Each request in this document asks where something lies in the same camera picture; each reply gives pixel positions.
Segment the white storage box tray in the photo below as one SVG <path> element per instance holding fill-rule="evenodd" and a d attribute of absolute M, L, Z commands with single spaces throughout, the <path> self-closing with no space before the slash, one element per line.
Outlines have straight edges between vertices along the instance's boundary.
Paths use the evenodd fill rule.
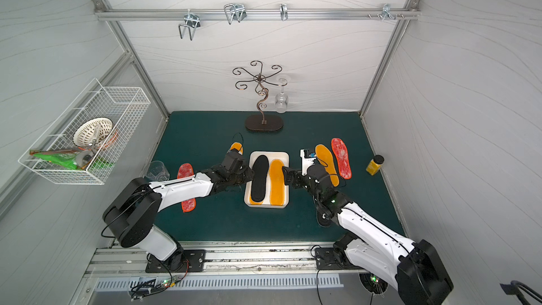
<path fill-rule="evenodd" d="M 263 200 L 263 204 L 259 206 L 250 206 L 248 204 L 248 197 L 251 195 L 251 185 L 252 181 L 246 184 L 245 193 L 244 193 L 244 203 L 252 208 L 285 208 L 289 203 L 289 187 L 285 186 L 285 202 L 283 206 L 272 206 L 270 204 L 270 178 L 269 178 L 269 171 L 270 171 L 270 165 L 273 160 L 281 160 L 283 162 L 284 167 L 287 167 L 289 165 L 289 155 L 286 152 L 269 152 L 269 151 L 254 151 L 251 153 L 249 158 L 249 167 L 252 169 L 253 164 L 256 160 L 256 158 L 259 155 L 266 155 L 268 157 L 269 161 L 269 170 L 268 170 L 268 177 L 267 177 L 267 186 L 266 186 L 266 195 Z"/>

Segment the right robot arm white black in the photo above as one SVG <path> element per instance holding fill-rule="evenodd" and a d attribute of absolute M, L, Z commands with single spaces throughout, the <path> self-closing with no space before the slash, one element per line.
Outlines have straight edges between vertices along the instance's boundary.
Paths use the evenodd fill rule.
<path fill-rule="evenodd" d="M 364 211 L 331 181 L 323 165 L 305 172 L 283 168 L 285 184 L 304 188 L 317 211 L 347 234 L 334 245 L 336 260 L 356 266 L 396 289 L 404 304 L 442 304 L 454 285 L 432 244 L 406 238 Z"/>

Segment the black insole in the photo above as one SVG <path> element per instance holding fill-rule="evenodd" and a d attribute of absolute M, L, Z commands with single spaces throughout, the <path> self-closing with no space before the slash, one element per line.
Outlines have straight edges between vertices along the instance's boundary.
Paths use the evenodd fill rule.
<path fill-rule="evenodd" d="M 333 224 L 333 214 L 327 208 L 317 208 L 317 223 L 324 228 Z"/>
<path fill-rule="evenodd" d="M 254 176 L 251 185 L 251 196 L 255 201 L 263 201 L 266 195 L 269 161 L 266 155 L 259 155 L 252 167 Z"/>

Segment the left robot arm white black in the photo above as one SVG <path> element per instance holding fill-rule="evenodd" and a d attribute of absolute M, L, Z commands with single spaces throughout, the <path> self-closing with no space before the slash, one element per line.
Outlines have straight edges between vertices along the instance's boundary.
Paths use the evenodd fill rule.
<path fill-rule="evenodd" d="M 230 150 L 222 163 L 186 178 L 166 182 L 131 180 L 104 211 L 102 219 L 122 247 L 138 247 L 164 262 L 181 256 L 183 249 L 171 235 L 156 226 L 158 213 L 190 199 L 241 186 L 253 177 L 248 160 L 238 150 Z"/>

